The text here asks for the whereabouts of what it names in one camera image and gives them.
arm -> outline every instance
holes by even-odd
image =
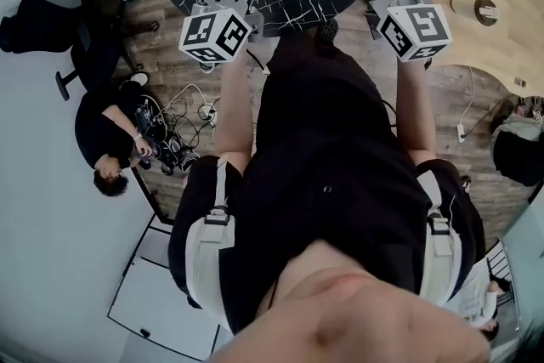
[[[436,159],[433,108],[424,60],[398,62],[397,134],[399,141],[419,165]]]
[[[131,138],[138,136],[138,129],[131,123],[128,117],[123,114],[117,105],[111,105],[102,112],[102,115],[107,116],[116,126],[127,132]]]
[[[128,165],[128,166],[129,166],[130,168],[134,168],[134,167],[136,167],[136,165],[139,164],[139,157],[137,157],[137,156],[130,156],[130,157],[128,158],[128,162],[129,162],[129,165]]]
[[[221,76],[221,107],[215,128],[215,154],[226,155],[240,173],[252,156],[253,119],[246,70],[246,49],[230,64],[224,64]]]
[[[116,126],[127,132],[136,144],[136,149],[145,156],[151,156],[153,153],[147,141],[139,134],[138,129],[132,124],[128,117],[119,109],[117,105],[107,107],[102,115],[110,118]]]

white cabinet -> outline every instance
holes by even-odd
[[[196,360],[210,356],[218,335],[218,323],[187,304],[167,268],[139,257],[131,263],[108,317]]]

white cable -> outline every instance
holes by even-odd
[[[465,109],[465,111],[462,113],[461,117],[459,118],[459,122],[457,123],[457,125],[461,124],[462,118],[465,116],[465,114],[468,111],[468,108],[470,108],[470,106],[474,102],[474,95],[475,95],[475,91],[476,91],[475,86],[474,86],[474,73],[473,73],[473,68],[472,67],[468,67],[468,68],[470,69],[470,76],[473,79],[473,97],[470,99],[470,103],[468,104],[467,109]]]
[[[161,114],[162,112],[164,112],[166,109],[168,109],[172,104],[173,104],[173,101],[179,97],[182,93],[185,92],[185,90],[188,88],[188,87],[195,87],[197,89],[197,91],[201,94],[202,96],[202,99],[204,100],[204,104],[207,105],[207,100],[206,100],[206,97],[204,96],[204,93],[202,92],[202,90],[200,88],[198,88],[197,85],[195,85],[194,83],[190,83],[189,85],[187,85],[185,88],[183,88],[181,91],[179,91],[179,93],[177,93],[176,95],[173,96],[173,99],[171,99],[168,104],[166,106],[164,106],[162,109],[161,109],[161,112],[159,112],[159,114]]]
[[[187,103],[186,99],[179,99],[179,100],[173,101],[172,103],[170,103],[170,106],[174,106],[177,103],[181,103],[182,101],[185,103],[185,114],[186,114],[187,112],[189,112],[189,104]]]

cable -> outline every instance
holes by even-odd
[[[382,102],[383,102],[386,106],[389,106],[389,109],[391,109],[391,111],[393,111],[394,117],[396,118],[396,117],[397,117],[397,111],[395,110],[395,108],[394,108],[393,106],[391,106],[391,104],[390,104],[387,100],[382,99]],[[397,123],[391,124],[390,127],[391,127],[391,128],[396,128],[396,127],[397,127]]]
[[[184,112],[183,114],[174,114],[175,116],[177,116],[177,115],[187,115],[187,113],[189,112],[189,105],[188,105],[186,99],[179,99],[179,100],[176,100],[176,101],[172,102],[172,103],[170,104],[170,106],[174,106],[176,103],[180,103],[180,102],[182,102],[182,101],[185,103],[185,112]]]
[[[185,90],[188,88],[188,87],[194,87],[196,88],[196,90],[201,94],[202,96],[202,99],[204,100],[204,104],[207,105],[207,100],[206,100],[206,97],[204,96],[204,93],[202,92],[202,90],[200,88],[198,88],[197,85],[195,85],[194,83],[190,83],[189,85],[187,85],[185,88],[183,88],[181,91],[179,91],[179,93],[177,93],[176,95],[173,96],[173,99],[171,99],[168,104],[166,106],[164,106],[161,111],[159,112],[159,115],[164,112],[166,109],[168,109],[171,105],[173,105],[173,101],[179,96],[181,95],[182,93],[185,92]]]
[[[257,62],[258,66],[261,68],[261,70],[264,71],[263,64],[261,64],[261,61],[258,60],[257,56],[255,56],[253,53],[251,53],[249,51],[249,48],[246,49],[246,52],[247,52],[247,54],[249,54],[255,60],[255,62]]]
[[[457,123],[457,125],[461,124],[461,121],[462,121],[462,118],[465,116],[465,114],[467,113],[468,111],[468,108],[470,108],[470,106],[472,106],[473,102],[474,102],[474,95],[476,94],[476,88],[474,86],[474,73],[473,73],[473,67],[468,67],[470,69],[470,76],[472,77],[473,79],[473,97],[470,99],[470,103],[468,104],[467,106],[467,109],[465,109],[465,111],[461,114],[461,116],[459,117],[459,122]]]
[[[199,118],[202,119],[202,121],[206,121],[200,128],[196,128],[195,124],[186,116],[186,115],[176,115],[173,117],[172,119],[172,123],[173,123],[173,130],[174,132],[176,132],[176,134],[181,138],[181,140],[186,144],[186,146],[191,149],[191,150],[194,150],[196,147],[198,147],[198,144],[200,144],[201,142],[201,137],[200,137],[200,133],[202,131],[203,128],[205,128],[206,126],[209,126],[212,124],[212,120],[206,118],[206,117],[202,117],[201,115],[201,109],[204,107],[204,106],[210,106],[211,108],[214,108],[215,109],[215,105],[217,104],[217,102],[219,102],[221,100],[220,97],[217,97],[213,103],[205,103],[204,105],[200,105],[198,110],[196,111]],[[193,137],[190,139],[189,142],[185,141],[183,136],[181,136],[181,133],[178,131],[178,120],[180,118],[184,118],[184,122],[181,124],[181,126],[179,126],[179,128],[183,127],[183,125],[186,123],[186,122],[189,122],[189,124],[191,125],[191,127],[193,128],[193,130],[195,130],[195,134],[193,135]]]
[[[506,96],[505,98],[503,99],[500,99],[495,106],[493,106],[491,109],[489,109],[484,116],[482,116],[478,121],[476,121],[476,124],[474,124],[473,128],[471,128],[468,133],[464,134],[462,136],[462,138],[466,138],[470,133],[472,133],[474,131],[474,129],[491,113],[495,110],[495,108],[500,104],[502,103],[504,100],[508,100],[510,99],[510,97],[512,97],[513,94],[509,94],[508,96]]]

chair leg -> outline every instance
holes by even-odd
[[[132,57],[128,53],[128,50],[123,43],[121,43],[121,56],[127,63],[128,68],[130,68],[132,73],[137,73],[144,68],[142,64],[134,64]]]
[[[70,99],[70,95],[68,94],[66,85],[68,85],[68,83],[73,81],[77,76],[78,76],[77,70],[74,70],[72,73],[70,73],[66,77],[62,77],[59,71],[57,71],[57,74],[54,75],[54,78],[57,81],[57,86],[59,87],[60,95],[62,95],[62,98],[65,101],[68,101]]]

